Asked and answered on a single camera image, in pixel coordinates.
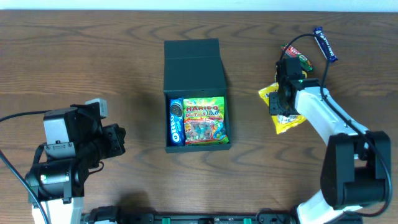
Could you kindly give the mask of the yellow Hacks candy bag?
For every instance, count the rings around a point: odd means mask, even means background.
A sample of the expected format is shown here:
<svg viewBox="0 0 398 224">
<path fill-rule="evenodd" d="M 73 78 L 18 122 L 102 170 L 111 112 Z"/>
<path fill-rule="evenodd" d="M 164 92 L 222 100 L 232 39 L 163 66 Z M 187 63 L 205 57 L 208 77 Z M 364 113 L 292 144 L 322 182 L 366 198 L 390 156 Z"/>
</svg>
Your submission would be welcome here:
<svg viewBox="0 0 398 224">
<path fill-rule="evenodd" d="M 279 89 L 278 83 L 273 83 L 273 84 L 259 90 L 258 94 L 264 100 L 266 105 L 270 106 L 269 94 L 272 92 L 277 92 L 278 89 Z M 288 129 L 296 127 L 307 120 L 306 117 L 304 117 L 302 115 L 289 115 L 289 116 L 272 115 L 271 118 L 274 122 L 275 130 L 276 130 L 277 134 L 284 133 Z"/>
</svg>

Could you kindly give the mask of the green Haribo gummy bag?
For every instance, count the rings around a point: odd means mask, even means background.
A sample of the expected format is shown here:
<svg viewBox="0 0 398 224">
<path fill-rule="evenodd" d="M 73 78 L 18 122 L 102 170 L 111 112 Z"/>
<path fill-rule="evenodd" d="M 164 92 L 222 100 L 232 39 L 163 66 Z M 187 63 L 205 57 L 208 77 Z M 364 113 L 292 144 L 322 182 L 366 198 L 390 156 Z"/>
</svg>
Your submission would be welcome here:
<svg viewBox="0 0 398 224">
<path fill-rule="evenodd" d="M 229 143 L 224 125 L 222 96 L 183 100 L 183 124 L 186 145 Z"/>
</svg>

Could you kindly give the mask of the blue Oreo cookie pack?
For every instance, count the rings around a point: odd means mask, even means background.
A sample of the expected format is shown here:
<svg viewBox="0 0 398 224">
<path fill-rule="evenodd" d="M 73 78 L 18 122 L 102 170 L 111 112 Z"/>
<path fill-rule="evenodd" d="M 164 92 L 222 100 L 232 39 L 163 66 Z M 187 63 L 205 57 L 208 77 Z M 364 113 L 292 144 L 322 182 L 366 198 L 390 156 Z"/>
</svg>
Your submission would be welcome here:
<svg viewBox="0 0 398 224">
<path fill-rule="evenodd" d="M 169 113 L 171 145 L 183 146 L 185 144 L 185 131 L 183 126 L 183 98 L 170 100 Z"/>
</svg>

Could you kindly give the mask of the black gift box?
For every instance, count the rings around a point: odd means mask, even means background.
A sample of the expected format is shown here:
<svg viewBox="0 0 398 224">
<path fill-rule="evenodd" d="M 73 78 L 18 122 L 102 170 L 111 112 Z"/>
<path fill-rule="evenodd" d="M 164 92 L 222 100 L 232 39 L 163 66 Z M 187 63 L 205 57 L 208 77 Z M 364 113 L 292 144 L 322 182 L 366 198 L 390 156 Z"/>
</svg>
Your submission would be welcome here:
<svg viewBox="0 0 398 224">
<path fill-rule="evenodd" d="M 232 146 L 228 87 L 218 39 L 166 40 L 164 42 L 165 151 L 167 153 L 222 151 Z M 173 146 L 170 139 L 170 100 L 222 96 L 224 125 L 229 143 Z"/>
</svg>

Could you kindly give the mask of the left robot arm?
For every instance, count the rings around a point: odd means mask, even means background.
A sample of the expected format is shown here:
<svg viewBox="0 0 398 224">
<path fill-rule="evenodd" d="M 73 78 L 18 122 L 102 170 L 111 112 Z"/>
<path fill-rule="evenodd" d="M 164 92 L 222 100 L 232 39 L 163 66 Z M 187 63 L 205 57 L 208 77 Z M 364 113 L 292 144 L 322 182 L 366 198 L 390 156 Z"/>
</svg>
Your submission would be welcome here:
<svg viewBox="0 0 398 224">
<path fill-rule="evenodd" d="M 80 223 L 85 181 L 103 168 L 104 159 L 126 151 L 125 129 L 103 126 L 107 116 L 101 98 L 44 114 L 46 142 L 37 148 L 25 176 L 35 193 L 29 202 L 36 223 Z"/>
</svg>

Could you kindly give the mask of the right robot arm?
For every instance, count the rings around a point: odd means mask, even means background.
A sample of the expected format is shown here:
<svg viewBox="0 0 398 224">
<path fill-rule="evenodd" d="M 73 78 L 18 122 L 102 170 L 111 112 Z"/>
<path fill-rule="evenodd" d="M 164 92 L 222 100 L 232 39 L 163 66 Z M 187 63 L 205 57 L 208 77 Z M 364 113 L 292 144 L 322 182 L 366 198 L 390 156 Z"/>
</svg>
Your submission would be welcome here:
<svg viewBox="0 0 398 224">
<path fill-rule="evenodd" d="M 326 144 L 320 190 L 295 209 L 296 223 L 334 223 L 365 217 L 360 209 L 392 198 L 391 140 L 356 122 L 316 79 L 281 81 L 269 95 L 272 115 L 302 115 Z"/>
</svg>

